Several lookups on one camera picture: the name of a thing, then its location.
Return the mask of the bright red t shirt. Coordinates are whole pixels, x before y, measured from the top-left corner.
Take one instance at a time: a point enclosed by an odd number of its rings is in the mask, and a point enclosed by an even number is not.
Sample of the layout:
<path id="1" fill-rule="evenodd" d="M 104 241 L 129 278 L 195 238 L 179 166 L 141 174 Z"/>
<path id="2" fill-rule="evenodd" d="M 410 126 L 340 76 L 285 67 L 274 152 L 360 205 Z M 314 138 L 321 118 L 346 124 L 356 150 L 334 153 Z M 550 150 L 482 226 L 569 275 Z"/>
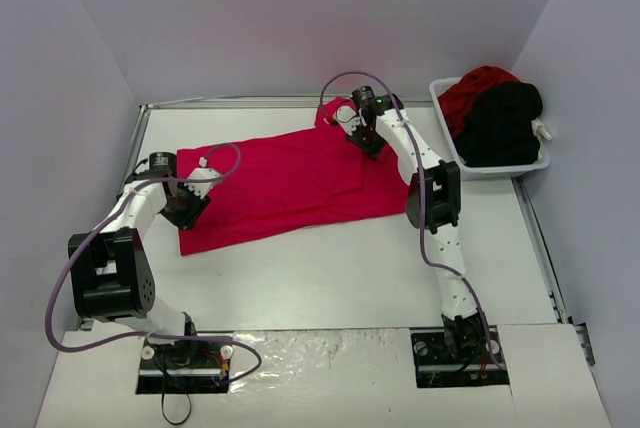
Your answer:
<path id="1" fill-rule="evenodd" d="M 402 214 L 407 187 L 389 147 L 371 158 L 321 115 L 313 127 L 231 147 L 181 149 L 188 176 L 202 157 L 229 172 L 195 227 L 179 234 L 188 256 L 297 229 Z"/>

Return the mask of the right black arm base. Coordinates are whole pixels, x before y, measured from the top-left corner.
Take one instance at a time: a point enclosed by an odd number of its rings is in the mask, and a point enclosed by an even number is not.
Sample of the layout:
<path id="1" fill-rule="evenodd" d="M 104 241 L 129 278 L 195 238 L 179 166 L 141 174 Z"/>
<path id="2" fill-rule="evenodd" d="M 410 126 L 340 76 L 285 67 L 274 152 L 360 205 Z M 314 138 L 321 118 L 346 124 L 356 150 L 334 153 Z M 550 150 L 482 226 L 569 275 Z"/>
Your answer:
<path id="1" fill-rule="evenodd" d="M 411 331 L 416 386 L 419 389 L 508 386 L 508 372 L 493 362 L 496 359 L 506 365 L 496 330 L 490 331 L 490 338 L 490 345 L 472 348 L 456 359 L 445 344 L 442 330 Z"/>

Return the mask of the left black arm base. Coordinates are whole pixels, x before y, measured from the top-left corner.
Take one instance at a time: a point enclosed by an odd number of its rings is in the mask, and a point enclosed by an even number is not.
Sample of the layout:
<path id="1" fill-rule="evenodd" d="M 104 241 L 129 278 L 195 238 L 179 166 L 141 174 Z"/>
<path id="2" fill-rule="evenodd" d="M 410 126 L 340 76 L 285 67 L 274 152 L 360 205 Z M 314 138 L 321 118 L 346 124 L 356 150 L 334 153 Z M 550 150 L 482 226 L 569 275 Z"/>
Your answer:
<path id="1" fill-rule="evenodd" d="M 229 390 L 234 348 L 230 336 L 217 341 L 153 344 L 144 341 L 137 370 L 137 395 L 224 394 Z"/>

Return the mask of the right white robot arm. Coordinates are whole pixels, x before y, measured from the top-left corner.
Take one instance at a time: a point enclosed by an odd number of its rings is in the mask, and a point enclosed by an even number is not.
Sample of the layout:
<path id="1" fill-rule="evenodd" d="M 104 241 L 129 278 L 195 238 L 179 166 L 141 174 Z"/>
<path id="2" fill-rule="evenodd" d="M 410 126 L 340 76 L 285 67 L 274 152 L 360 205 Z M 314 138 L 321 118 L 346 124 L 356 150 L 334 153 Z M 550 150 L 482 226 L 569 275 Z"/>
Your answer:
<path id="1" fill-rule="evenodd" d="M 460 246 L 461 176 L 422 138 L 395 95 L 376 96 L 369 86 L 351 94 L 353 108 L 340 107 L 336 119 L 349 142 L 369 157 L 384 148 L 397 156 L 407 185 L 405 212 L 420 231 L 420 250 L 435 270 L 441 299 L 446 354 L 465 361 L 485 342 L 483 316 L 466 279 Z"/>

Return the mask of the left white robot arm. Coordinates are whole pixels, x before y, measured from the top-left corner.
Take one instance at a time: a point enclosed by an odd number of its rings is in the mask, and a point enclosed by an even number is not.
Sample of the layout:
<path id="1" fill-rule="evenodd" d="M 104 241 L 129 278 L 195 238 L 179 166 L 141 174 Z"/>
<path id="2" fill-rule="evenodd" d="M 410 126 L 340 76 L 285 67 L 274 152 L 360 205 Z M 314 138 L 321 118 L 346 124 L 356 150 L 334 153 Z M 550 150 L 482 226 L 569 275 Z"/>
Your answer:
<path id="1" fill-rule="evenodd" d="M 179 366 L 195 363 L 201 341 L 195 324 L 185 313 L 169 307 L 157 295 L 143 240 L 161 215 L 173 226 L 192 229 L 208 207 L 209 192 L 222 175 L 201 160 L 182 179 L 177 155 L 154 152 L 125 179 L 109 222 L 89 243 L 87 233 L 68 242 L 74 307 L 82 318 L 114 322 L 164 344 L 165 354 Z"/>

